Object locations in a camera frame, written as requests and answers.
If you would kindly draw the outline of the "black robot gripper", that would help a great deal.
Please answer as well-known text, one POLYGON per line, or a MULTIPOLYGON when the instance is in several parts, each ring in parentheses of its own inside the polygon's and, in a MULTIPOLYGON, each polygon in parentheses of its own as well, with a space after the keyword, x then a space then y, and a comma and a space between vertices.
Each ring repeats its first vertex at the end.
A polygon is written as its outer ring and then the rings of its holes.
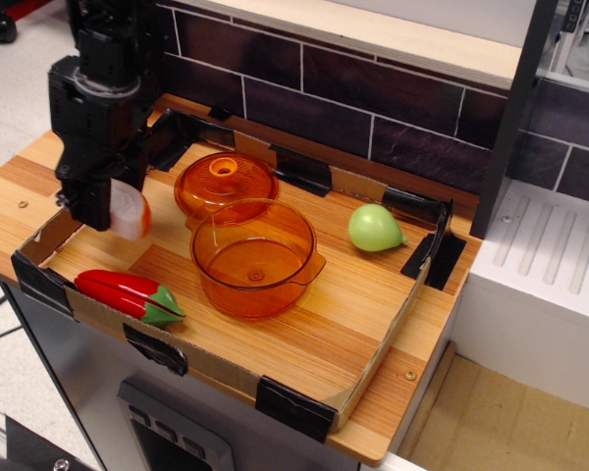
POLYGON ((67 56, 48 73, 51 126, 63 142, 55 170, 58 204, 99 232, 111 227, 111 181, 143 190, 149 157, 140 136, 152 111, 143 80, 120 85, 86 75, 80 58, 67 56))

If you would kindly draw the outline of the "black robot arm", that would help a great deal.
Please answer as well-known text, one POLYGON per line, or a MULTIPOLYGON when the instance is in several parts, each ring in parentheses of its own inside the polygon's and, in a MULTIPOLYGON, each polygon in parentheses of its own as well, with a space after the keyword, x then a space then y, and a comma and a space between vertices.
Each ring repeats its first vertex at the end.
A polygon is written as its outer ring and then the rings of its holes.
POLYGON ((57 197, 75 220, 106 231, 112 182, 143 187, 163 39, 152 1, 70 1, 67 10, 79 53, 48 73, 51 128, 63 143, 57 197))

